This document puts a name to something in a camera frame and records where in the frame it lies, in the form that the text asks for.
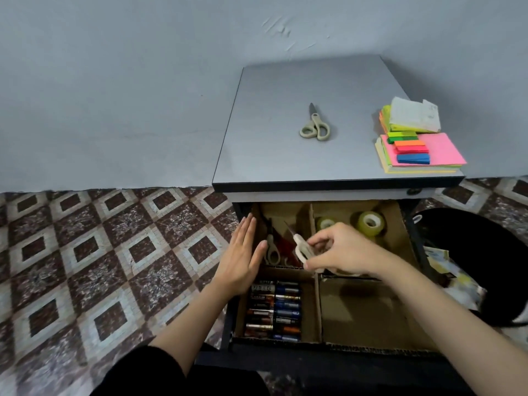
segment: empty compartment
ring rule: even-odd
[[[362,212],[377,212],[384,218],[385,227],[373,241],[419,269],[398,202],[394,200],[314,202],[312,208],[315,222],[321,218],[331,218],[353,227],[356,227]]]
[[[271,220],[273,227],[274,244],[280,252],[280,262],[278,266],[302,267],[302,263],[295,257],[295,242],[292,234],[288,230],[290,226],[304,239],[308,239],[312,234],[310,223],[310,203],[254,203],[253,215],[258,219],[257,230],[255,232],[254,247],[267,238],[266,221]]]
[[[381,282],[322,278],[323,342],[380,351],[438,352],[393,291]]]
[[[318,282],[313,273],[298,269],[272,268],[261,266],[257,275],[258,280],[281,280],[299,282],[301,289],[301,319],[300,329],[301,343],[320,343],[321,325],[319,310]],[[234,337],[244,337],[246,323],[246,312],[248,309],[249,291],[240,296]],[[270,342],[281,342],[281,340],[263,339]]]

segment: left hand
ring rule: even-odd
[[[252,254],[256,227],[257,220],[251,213],[247,218],[242,218],[231,235],[228,249],[220,259],[215,277],[211,281],[211,285],[219,286],[230,298],[243,294],[251,286],[268,248],[267,241],[263,240]]]

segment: person's left arm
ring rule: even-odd
[[[260,242],[252,254],[256,225],[251,214],[241,220],[211,283],[150,342],[174,357],[185,375],[229,299],[244,293],[257,275],[267,242]]]

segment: floor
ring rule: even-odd
[[[418,209],[437,206],[479,213],[528,244],[526,177],[466,180]],[[210,281],[236,221],[205,187],[0,195],[2,395],[89,394]],[[208,343],[219,345],[222,325]],[[296,379],[266,380],[274,394],[299,392]]]

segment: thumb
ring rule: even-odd
[[[262,258],[264,257],[264,254],[266,253],[267,249],[268,249],[268,242],[266,240],[263,240],[257,245],[257,248],[255,249],[255,252],[253,253],[253,256],[251,257],[251,261],[249,262],[250,270],[258,270],[258,267],[260,266],[260,263],[262,262]]]
[[[335,268],[336,259],[333,254],[332,250],[328,250],[323,254],[312,257],[309,260],[306,260],[304,268],[310,271],[318,268]]]

